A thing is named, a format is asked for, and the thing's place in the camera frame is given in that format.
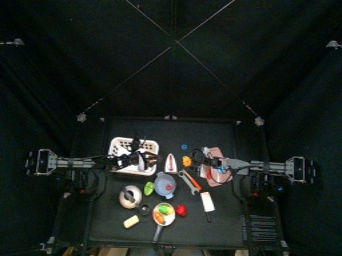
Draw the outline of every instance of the pan handle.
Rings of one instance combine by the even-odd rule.
[[[156,230],[155,230],[154,243],[156,243],[156,241],[158,241],[158,237],[159,237],[162,229],[163,229],[163,226],[158,225]]]

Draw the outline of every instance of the frying pan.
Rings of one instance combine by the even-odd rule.
[[[163,214],[163,217],[164,217],[164,224],[160,224],[160,223],[158,222],[158,220],[155,219],[155,212],[159,212],[159,207],[160,207],[162,205],[164,205],[164,206],[172,208],[172,210],[174,210],[171,214],[168,214],[168,215],[164,215],[164,214]],[[155,208],[154,208],[152,216],[154,216],[155,223],[158,224],[156,230],[155,230],[155,236],[154,236],[154,243],[156,243],[156,242],[158,242],[158,238],[159,238],[159,234],[160,234],[160,231],[162,231],[163,227],[168,226],[168,225],[174,222],[174,220],[175,220],[175,209],[174,209],[172,205],[168,204],[168,203],[160,203],[160,204],[158,204],[158,205],[155,206]]]

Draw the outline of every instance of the white box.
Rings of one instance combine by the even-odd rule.
[[[111,141],[108,155],[115,155],[115,156],[120,156],[123,154],[130,155],[131,152],[128,149],[130,149],[131,143],[132,143],[132,138],[115,137]],[[155,141],[140,140],[140,145],[142,145],[142,148],[138,150],[139,152],[143,153],[148,151],[158,155],[159,145]],[[156,170],[156,165],[154,165],[152,167],[148,167],[144,171],[139,171],[138,166],[130,165],[118,171],[112,170],[112,172],[150,176],[155,173],[155,170]]]

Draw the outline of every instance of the black wall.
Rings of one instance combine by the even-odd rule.
[[[279,99],[267,121],[271,159],[315,161],[318,183],[294,186],[281,200],[287,242],[306,255],[341,255],[342,51],[334,49]]]
[[[29,251],[47,242],[56,214],[56,184],[27,177],[31,149],[68,155],[76,117],[19,49],[0,54],[0,254]]]

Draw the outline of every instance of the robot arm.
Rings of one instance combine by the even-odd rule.
[[[111,169],[120,170],[130,165],[138,165],[139,171],[152,167],[159,160],[151,152],[135,151],[130,155],[95,156],[87,158],[59,157],[50,149],[29,152],[25,162],[27,175],[48,176],[58,169]]]
[[[251,161],[239,159],[208,157],[200,150],[195,150],[191,156],[183,158],[187,167],[199,167],[202,164],[214,168],[230,170],[233,175],[251,176],[262,173],[269,176],[282,176],[291,183],[313,184],[315,178],[315,168],[313,161],[303,157],[293,157],[285,163]]]

